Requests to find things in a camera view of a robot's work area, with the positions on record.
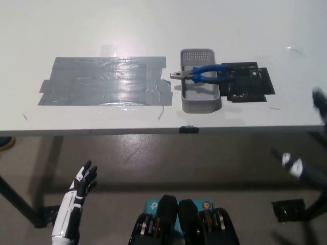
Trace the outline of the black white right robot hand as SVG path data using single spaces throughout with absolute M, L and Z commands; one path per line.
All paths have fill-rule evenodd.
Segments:
M 320 88 L 312 91 L 313 105 L 319 111 L 326 131 L 326 93 Z M 283 168 L 298 180 L 315 187 L 319 190 L 326 191 L 326 174 L 317 167 L 314 167 L 301 158 L 292 156 L 290 153 L 281 152 L 275 148 L 271 149 L 273 156 L 281 162 Z

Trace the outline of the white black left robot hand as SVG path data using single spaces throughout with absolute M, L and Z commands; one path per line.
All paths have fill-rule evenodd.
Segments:
M 83 205 L 97 184 L 97 169 L 88 160 L 76 174 L 59 207 L 52 231 L 52 245 L 79 243 Z

